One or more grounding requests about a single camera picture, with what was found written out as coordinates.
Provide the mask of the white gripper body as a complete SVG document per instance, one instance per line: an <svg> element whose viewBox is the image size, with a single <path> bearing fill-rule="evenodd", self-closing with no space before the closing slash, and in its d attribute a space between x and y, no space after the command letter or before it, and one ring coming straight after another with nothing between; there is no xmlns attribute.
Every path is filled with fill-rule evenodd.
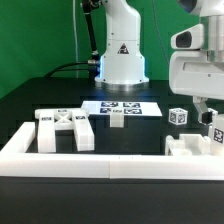
<svg viewBox="0 0 224 224"><path fill-rule="evenodd" d="M195 25L173 35L171 46L171 90L224 100L224 25Z"/></svg>

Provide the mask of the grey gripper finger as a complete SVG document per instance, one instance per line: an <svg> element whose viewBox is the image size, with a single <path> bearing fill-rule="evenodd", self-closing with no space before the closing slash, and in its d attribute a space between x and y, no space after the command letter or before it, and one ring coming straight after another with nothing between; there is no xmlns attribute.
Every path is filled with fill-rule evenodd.
<svg viewBox="0 0 224 224"><path fill-rule="evenodd" d="M207 99L204 97L193 97L193 104L198 112L198 121L204 125L212 122L212 113L208 111L206 101Z"/></svg>

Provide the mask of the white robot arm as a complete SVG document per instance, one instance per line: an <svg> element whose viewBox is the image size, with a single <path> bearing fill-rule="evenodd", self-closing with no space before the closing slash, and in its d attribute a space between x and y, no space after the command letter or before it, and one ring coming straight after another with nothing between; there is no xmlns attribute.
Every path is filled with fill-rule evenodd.
<svg viewBox="0 0 224 224"><path fill-rule="evenodd" d="M224 0L176 0L200 22L171 38L169 86L173 93L188 95L198 120L208 124L212 113L207 99L224 100ZM145 59L140 53L139 13L126 0L101 0L106 11L106 51L100 58L99 87L129 90L145 85Z"/></svg>

